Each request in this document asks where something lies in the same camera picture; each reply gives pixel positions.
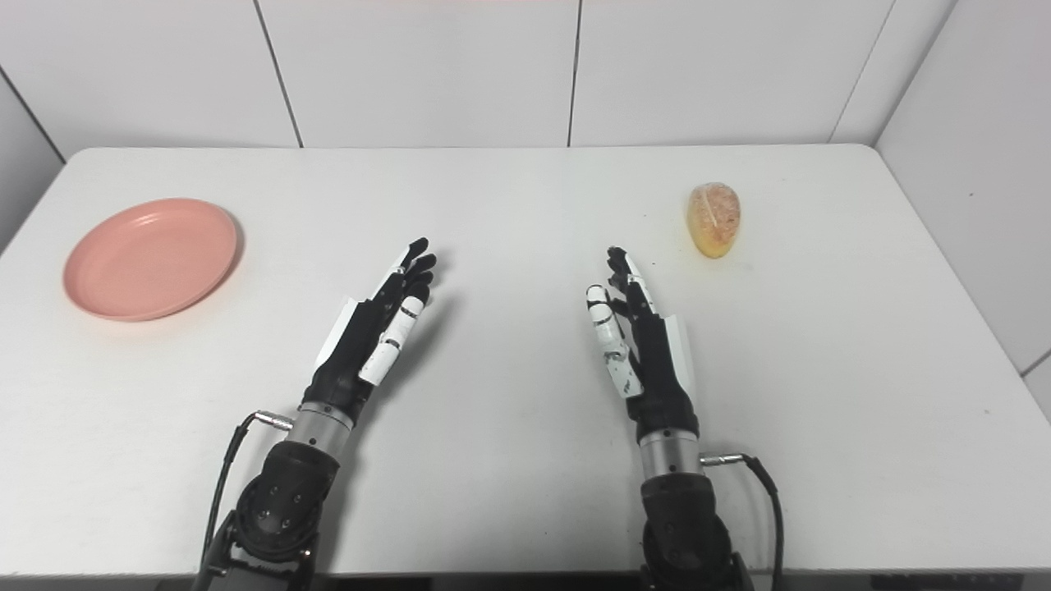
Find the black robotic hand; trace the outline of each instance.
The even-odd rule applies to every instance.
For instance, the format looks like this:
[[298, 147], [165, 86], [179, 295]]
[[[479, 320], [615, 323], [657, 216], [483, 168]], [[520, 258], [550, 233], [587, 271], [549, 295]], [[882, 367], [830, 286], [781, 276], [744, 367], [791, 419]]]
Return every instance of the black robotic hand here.
[[[615, 246], [607, 253], [610, 285], [624, 300], [611, 299], [604, 287], [592, 285], [588, 308], [606, 369], [637, 425], [646, 512], [644, 579], [656, 589], [750, 589], [701, 469], [686, 333], [676, 317], [657, 312], [631, 257]], [[634, 350], [618, 315], [630, 324]]]
[[[255, 412], [234, 432], [212, 502], [201, 574], [192, 589], [212, 587], [233, 570], [251, 578], [231, 589], [305, 590], [314, 570], [322, 506], [339, 469], [339, 455], [372, 390], [387, 375], [430, 297], [434, 254], [421, 238], [398, 256], [368, 300], [351, 301], [318, 355], [318, 366], [294, 420]], [[259, 420], [289, 431], [271, 448], [212, 537], [222, 486], [233, 455]], [[233, 550], [245, 554], [242, 558]]]

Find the table surface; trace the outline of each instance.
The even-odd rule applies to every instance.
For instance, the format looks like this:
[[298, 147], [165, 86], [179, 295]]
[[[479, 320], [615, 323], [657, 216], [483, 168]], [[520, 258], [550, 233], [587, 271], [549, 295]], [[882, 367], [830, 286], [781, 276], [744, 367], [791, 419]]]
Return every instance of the table surface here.
[[[718, 261], [683, 215], [708, 181], [743, 209]], [[77, 241], [165, 197], [236, 219], [229, 279], [151, 322], [75, 308]], [[293, 411], [344, 298], [417, 236], [433, 300], [352, 435], [321, 570], [641, 564], [633, 425], [584, 307], [612, 244], [685, 321], [704, 446], [777, 480], [786, 569], [1051, 568], [1051, 426], [869, 148], [106, 148], [0, 257], [0, 574], [193, 572], [233, 426]], [[279, 439], [249, 434], [227, 507]], [[762, 489], [708, 473], [768, 568]]]

